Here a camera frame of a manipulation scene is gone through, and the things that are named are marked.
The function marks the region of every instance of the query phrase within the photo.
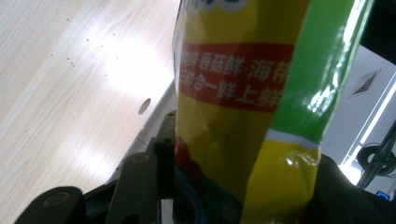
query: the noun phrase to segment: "yellow packaging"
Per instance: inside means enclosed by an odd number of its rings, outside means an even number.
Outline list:
[[[307,5],[308,0],[181,4],[176,162],[198,189],[208,222],[239,223]]]

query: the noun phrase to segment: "screw hole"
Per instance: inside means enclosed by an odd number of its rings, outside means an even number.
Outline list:
[[[70,199],[71,195],[68,192],[59,192],[50,195],[44,202],[44,207],[55,207],[62,203],[67,202]]]
[[[151,99],[148,98],[147,100],[145,100],[145,102],[143,102],[143,104],[140,106],[138,114],[142,115],[146,112],[146,110],[149,108],[149,104],[151,103]]]
[[[139,155],[133,158],[134,163],[142,163],[149,160],[148,155]]]

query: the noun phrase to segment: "wood grain surface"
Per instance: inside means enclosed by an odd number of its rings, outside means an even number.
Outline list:
[[[107,181],[174,77],[178,3],[0,0],[1,223]]]

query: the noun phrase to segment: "white wall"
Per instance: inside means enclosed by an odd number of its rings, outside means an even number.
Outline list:
[[[370,90],[352,95],[358,80],[375,70],[380,70]],[[373,108],[381,99],[384,89],[388,86],[396,66],[365,47],[359,47],[344,92],[321,144],[322,153],[330,156],[337,164],[341,164],[353,146]],[[390,125],[396,119],[396,97],[393,96],[381,118],[373,128],[365,143],[381,143]],[[361,169],[354,162],[355,168]],[[367,190],[376,193],[378,190],[388,192],[393,179],[376,177]]]

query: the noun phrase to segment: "green stripe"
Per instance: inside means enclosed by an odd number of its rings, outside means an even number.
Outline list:
[[[372,4],[373,0],[311,2],[273,129],[319,143]]]

